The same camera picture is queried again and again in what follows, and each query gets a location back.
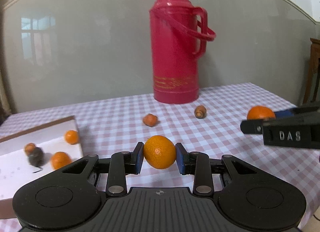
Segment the small orange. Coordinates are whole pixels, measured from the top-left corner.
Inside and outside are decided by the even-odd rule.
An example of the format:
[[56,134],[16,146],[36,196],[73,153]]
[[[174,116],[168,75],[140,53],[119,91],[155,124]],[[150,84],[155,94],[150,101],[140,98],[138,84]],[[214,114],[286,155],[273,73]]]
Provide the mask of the small orange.
[[276,118],[275,113],[268,107],[257,105],[252,107],[248,114],[247,120]]
[[79,142],[78,132],[75,130],[69,130],[65,133],[64,139],[68,144],[77,144]]
[[72,160],[65,152],[58,151],[54,153],[50,159],[50,163],[54,170],[62,168],[68,164],[71,164]]

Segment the orange tangerine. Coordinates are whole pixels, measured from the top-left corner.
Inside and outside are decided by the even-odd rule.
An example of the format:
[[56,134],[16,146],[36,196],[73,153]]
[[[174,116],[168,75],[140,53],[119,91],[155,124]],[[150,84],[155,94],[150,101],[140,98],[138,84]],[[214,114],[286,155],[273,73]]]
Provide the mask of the orange tangerine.
[[167,169],[176,160],[176,147],[168,138],[156,135],[145,142],[143,155],[153,168]]

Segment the pink checkered tablecloth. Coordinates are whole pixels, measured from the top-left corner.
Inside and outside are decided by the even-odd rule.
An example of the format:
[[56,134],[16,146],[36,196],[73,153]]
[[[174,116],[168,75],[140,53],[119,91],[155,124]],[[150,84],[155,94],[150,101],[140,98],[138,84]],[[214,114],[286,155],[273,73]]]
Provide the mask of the pink checkered tablecloth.
[[[198,119],[196,107],[203,105],[207,115]],[[296,186],[306,197],[307,209],[301,228],[318,217],[319,151],[270,147],[260,136],[245,136],[240,123],[249,109],[263,105],[274,111],[292,107],[286,99],[252,83],[205,88],[191,104],[169,105],[157,102],[152,94],[66,105],[11,115],[1,125],[5,137],[50,121],[74,116],[84,154],[110,157],[132,150],[138,142],[162,135],[180,142],[188,151],[207,153],[212,158],[234,155]],[[147,114],[158,117],[149,127]]]

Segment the dark wooden chair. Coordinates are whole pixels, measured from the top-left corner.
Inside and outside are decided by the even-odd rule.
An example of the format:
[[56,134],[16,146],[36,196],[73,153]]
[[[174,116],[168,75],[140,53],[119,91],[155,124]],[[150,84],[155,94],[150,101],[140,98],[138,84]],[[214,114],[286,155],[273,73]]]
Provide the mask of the dark wooden chair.
[[308,67],[308,74],[306,79],[306,87],[305,93],[303,98],[303,104],[308,102],[308,99],[311,94],[313,76],[316,75],[316,82],[315,88],[313,91],[312,99],[310,102],[315,102],[317,99],[318,89],[319,89],[319,50],[320,50],[320,43],[319,39],[310,38],[311,45],[310,45],[310,61]]

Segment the small orange in box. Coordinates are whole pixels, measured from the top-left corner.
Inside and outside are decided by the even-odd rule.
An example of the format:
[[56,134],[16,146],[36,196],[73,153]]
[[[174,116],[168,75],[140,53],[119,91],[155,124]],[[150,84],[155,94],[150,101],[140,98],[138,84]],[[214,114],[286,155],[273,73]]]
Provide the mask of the small orange in box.
[[50,159],[50,163],[54,170],[62,168],[68,164],[71,164],[72,160],[65,152],[58,151],[54,153]]
[[75,130],[69,130],[65,133],[64,139],[68,144],[77,144],[79,142],[78,132]]

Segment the brown nut fruit in box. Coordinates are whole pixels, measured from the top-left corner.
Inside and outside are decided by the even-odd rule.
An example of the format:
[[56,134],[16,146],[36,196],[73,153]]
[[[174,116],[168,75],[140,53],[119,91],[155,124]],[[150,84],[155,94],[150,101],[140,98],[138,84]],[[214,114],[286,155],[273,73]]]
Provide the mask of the brown nut fruit in box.
[[24,147],[24,152],[27,156],[29,156],[34,151],[35,148],[36,148],[36,145],[34,143],[28,143]]

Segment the white shallow cardboard box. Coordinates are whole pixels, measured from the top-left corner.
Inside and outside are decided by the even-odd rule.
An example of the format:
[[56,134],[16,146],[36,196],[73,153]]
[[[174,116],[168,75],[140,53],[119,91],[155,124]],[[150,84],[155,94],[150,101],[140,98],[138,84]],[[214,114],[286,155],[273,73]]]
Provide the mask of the white shallow cardboard box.
[[65,140],[68,131],[78,132],[74,116],[61,118],[1,139],[1,219],[15,218],[12,198],[27,183],[52,171],[51,158],[66,153],[72,161],[83,157],[80,142]]

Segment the red thermos flask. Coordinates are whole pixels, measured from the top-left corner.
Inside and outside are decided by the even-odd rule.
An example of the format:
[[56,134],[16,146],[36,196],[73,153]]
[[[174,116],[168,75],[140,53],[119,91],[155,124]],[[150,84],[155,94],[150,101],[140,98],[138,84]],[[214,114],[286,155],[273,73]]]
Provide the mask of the red thermos flask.
[[166,104],[195,101],[197,61],[216,38],[207,11],[189,0],[156,0],[149,14],[154,98]]

